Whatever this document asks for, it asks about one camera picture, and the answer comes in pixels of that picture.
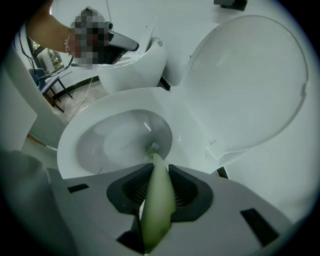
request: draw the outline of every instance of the cable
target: cable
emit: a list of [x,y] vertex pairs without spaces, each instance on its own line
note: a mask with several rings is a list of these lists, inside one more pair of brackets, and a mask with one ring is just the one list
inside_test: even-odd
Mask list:
[[85,99],[87,98],[87,95],[88,95],[88,92],[89,92],[89,89],[90,89],[90,86],[91,86],[91,82],[92,80],[94,79],[96,74],[93,75],[93,77],[91,78],[91,81],[89,83],[89,87],[88,89],[86,90],[86,93],[85,93],[85,96],[83,98],[83,100],[81,101],[80,105],[76,108],[76,110],[73,112],[72,116],[70,117],[70,119],[68,120],[70,122],[70,120],[74,117],[75,113],[77,112],[77,110],[80,108],[80,106],[82,105],[82,103],[84,103]]
[[36,74],[35,65],[34,65],[34,59],[31,58],[30,56],[28,56],[28,55],[26,54],[26,52],[25,52],[25,50],[24,50],[24,48],[23,48],[23,46],[22,46],[22,43],[21,43],[21,32],[20,32],[20,30],[18,30],[18,36],[19,36],[19,42],[20,42],[22,54],[28,58],[29,62],[31,61],[30,64],[31,64],[31,66],[32,66],[32,68],[33,68],[33,70],[34,70],[35,75],[37,75],[37,74]]
[[47,79],[47,78],[52,78],[58,74],[60,74],[61,72],[65,71],[66,69],[68,69],[71,66],[72,61],[74,60],[74,57],[72,56],[69,64],[67,66],[65,66],[64,68],[60,69],[59,71],[57,71],[56,73],[51,73],[51,74],[45,74],[44,76],[41,76],[40,78],[38,78],[38,81],[36,82],[36,86],[39,85],[39,81],[42,79]]
[[110,22],[112,23],[112,20],[111,20],[111,15],[110,15],[110,11],[109,11],[109,5],[108,5],[108,0],[105,0],[106,2],[106,8],[108,9],[108,13],[109,13],[109,18],[110,18]]
[[20,30],[18,31],[18,36],[19,36],[19,42],[20,42],[20,46],[21,46],[21,51],[22,51],[23,55],[28,58],[28,61],[30,62],[31,66],[32,66],[32,68],[33,68],[34,74],[35,74],[35,76],[38,78],[38,80],[37,80],[37,82],[36,82],[36,86],[37,86],[37,87],[39,86],[39,81],[40,81],[40,80],[42,80],[42,79],[47,79],[47,78],[52,78],[52,77],[60,74],[61,72],[63,72],[63,71],[65,71],[66,69],[68,69],[68,68],[71,66],[72,61],[74,60],[74,57],[72,56],[69,64],[68,64],[66,67],[60,69],[59,71],[57,71],[57,72],[55,72],[55,73],[45,74],[44,76],[38,77],[37,72],[36,72],[36,69],[35,69],[35,65],[34,65],[34,59],[31,58],[30,56],[28,56],[28,55],[26,54],[26,52],[25,52],[25,50],[24,50],[24,48],[23,48],[23,46],[22,46],[22,43],[21,43],[21,32],[20,32]]

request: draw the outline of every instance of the toilet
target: toilet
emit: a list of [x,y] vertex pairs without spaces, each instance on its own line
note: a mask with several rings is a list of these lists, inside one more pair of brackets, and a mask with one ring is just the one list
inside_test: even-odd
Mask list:
[[97,73],[109,94],[146,87],[156,87],[167,62],[165,44],[152,37],[157,19],[147,25],[137,51],[129,51],[113,65],[100,64]]
[[306,98],[308,67],[280,23],[250,15],[213,29],[178,86],[110,94],[66,127],[57,149],[64,179],[145,163],[159,145],[165,163],[212,173],[290,125]]

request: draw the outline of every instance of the black slot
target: black slot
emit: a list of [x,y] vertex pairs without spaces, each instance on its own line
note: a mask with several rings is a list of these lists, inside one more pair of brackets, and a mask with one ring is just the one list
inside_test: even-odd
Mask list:
[[278,233],[255,209],[242,210],[240,213],[263,247],[278,238]]
[[145,246],[142,238],[141,224],[138,215],[136,215],[134,218],[131,230],[124,232],[117,238],[117,241],[140,254],[145,254]]
[[68,190],[70,193],[73,193],[73,192],[77,192],[80,190],[85,190],[87,188],[89,188],[89,186],[87,184],[79,184],[79,185],[68,187]]

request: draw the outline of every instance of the toilet lid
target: toilet lid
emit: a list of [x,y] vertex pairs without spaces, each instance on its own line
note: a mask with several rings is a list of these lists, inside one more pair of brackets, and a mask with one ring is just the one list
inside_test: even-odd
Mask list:
[[213,144],[238,152],[288,126],[307,81],[295,37],[274,20],[250,15],[217,26],[202,40],[176,91]]

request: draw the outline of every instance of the pixelated area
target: pixelated area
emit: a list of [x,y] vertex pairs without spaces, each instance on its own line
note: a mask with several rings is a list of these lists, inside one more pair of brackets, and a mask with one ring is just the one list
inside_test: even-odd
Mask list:
[[113,36],[104,17],[87,7],[75,17],[71,27],[74,28],[75,46],[80,49],[78,64],[92,70],[97,64],[103,63],[109,54],[105,47],[109,46]]

